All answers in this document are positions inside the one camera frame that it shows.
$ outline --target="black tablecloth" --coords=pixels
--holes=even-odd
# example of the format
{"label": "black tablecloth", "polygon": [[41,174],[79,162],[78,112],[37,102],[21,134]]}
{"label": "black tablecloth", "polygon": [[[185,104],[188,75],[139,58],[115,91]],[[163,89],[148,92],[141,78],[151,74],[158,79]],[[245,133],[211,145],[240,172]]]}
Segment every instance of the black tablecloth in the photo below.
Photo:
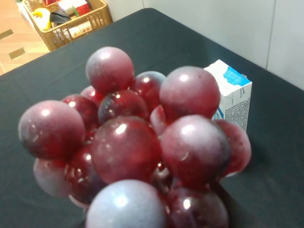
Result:
{"label": "black tablecloth", "polygon": [[17,137],[32,104],[88,86],[86,60],[103,46],[126,51],[136,73],[223,60],[253,82],[247,133],[253,157],[224,188],[267,227],[304,227],[304,92],[153,9],[144,9],[0,77],[0,227],[76,228],[81,209],[36,185]]}

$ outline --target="wooden floor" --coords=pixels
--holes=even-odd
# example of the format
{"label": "wooden floor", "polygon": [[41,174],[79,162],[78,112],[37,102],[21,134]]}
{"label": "wooden floor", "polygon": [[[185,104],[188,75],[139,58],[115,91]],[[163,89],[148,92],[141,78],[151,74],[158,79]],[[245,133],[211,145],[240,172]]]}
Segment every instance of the wooden floor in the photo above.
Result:
{"label": "wooden floor", "polygon": [[[14,0],[0,0],[0,33],[14,34],[0,40],[0,75],[49,52],[35,29],[21,16]],[[25,54],[11,60],[9,53],[24,48]]]}

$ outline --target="wicker basket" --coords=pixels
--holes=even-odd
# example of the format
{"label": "wicker basket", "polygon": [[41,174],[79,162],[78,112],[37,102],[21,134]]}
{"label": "wicker basket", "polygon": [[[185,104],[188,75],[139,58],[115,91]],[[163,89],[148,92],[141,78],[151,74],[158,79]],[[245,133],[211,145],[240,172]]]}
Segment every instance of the wicker basket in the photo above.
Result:
{"label": "wicker basket", "polygon": [[59,9],[58,2],[45,5],[43,0],[24,0],[23,4],[30,20],[50,51],[71,43],[90,32],[111,24],[112,17],[107,4],[102,0],[89,0],[92,11],[80,17],[72,17],[70,21],[51,28],[41,30],[35,22],[32,12],[37,8],[46,8],[50,12]]}

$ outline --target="white carton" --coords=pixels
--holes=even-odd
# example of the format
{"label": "white carton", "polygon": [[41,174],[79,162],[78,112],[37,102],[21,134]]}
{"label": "white carton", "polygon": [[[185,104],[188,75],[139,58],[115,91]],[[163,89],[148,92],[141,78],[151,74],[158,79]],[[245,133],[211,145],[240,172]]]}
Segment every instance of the white carton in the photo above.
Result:
{"label": "white carton", "polygon": [[205,70],[215,77],[221,93],[213,119],[226,119],[246,130],[252,82],[221,60]]}

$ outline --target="bunch of red grapes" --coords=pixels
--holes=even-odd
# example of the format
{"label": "bunch of red grapes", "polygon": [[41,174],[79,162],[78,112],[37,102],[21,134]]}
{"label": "bunch of red grapes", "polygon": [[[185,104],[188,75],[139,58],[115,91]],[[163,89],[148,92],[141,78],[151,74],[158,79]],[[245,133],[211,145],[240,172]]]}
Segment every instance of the bunch of red grapes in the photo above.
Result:
{"label": "bunch of red grapes", "polygon": [[215,78],[193,66],[134,77],[115,47],[96,51],[86,76],[79,95],[37,103],[19,121],[39,186],[88,209],[87,228],[228,228],[210,183],[241,172],[251,147],[243,129],[211,120]]}

